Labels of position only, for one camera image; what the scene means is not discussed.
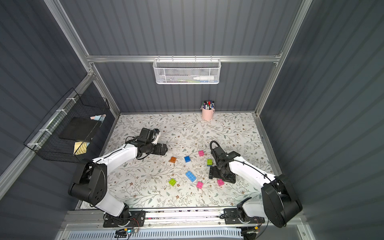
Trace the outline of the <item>blue and green brick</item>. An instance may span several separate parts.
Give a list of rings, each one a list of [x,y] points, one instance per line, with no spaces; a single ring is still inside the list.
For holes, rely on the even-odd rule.
[[[207,166],[210,167],[213,165],[213,160],[212,159],[207,159]]]

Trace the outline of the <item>light blue long lego brick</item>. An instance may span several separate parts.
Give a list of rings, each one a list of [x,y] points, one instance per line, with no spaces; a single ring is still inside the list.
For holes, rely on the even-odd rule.
[[[186,172],[186,177],[193,183],[197,180],[197,177],[191,172],[187,171]]]

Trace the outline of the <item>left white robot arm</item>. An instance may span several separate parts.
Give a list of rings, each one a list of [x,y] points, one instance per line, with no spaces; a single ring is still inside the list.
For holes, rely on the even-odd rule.
[[[68,193],[111,216],[119,217],[126,205],[109,191],[109,174],[124,163],[142,160],[142,154],[164,156],[167,151],[166,144],[124,144],[104,156],[84,160],[77,165]]]

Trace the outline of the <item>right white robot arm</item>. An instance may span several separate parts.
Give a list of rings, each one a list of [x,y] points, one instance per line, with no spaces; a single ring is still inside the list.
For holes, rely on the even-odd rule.
[[[239,153],[226,153],[220,146],[210,149],[216,162],[210,167],[210,179],[235,184],[236,176],[240,176],[261,194],[260,202],[247,197],[237,204],[234,216],[238,222],[257,221],[261,224],[262,220],[268,220],[282,228],[303,210],[293,185],[285,175],[268,174],[247,162]]]

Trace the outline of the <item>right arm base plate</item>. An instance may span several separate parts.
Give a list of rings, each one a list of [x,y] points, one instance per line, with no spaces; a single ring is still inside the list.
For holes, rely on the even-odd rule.
[[[227,225],[236,225],[236,224],[254,224],[261,225],[265,223],[265,218],[263,217],[249,217],[245,214],[243,210],[235,208],[226,208],[224,213],[219,216],[220,219],[225,220]]]

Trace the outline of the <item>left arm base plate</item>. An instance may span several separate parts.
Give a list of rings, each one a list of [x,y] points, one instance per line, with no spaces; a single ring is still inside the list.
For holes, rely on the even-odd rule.
[[[104,213],[103,227],[104,228],[134,228],[142,227],[145,222],[146,211],[123,211],[120,216],[114,217],[110,214]]]

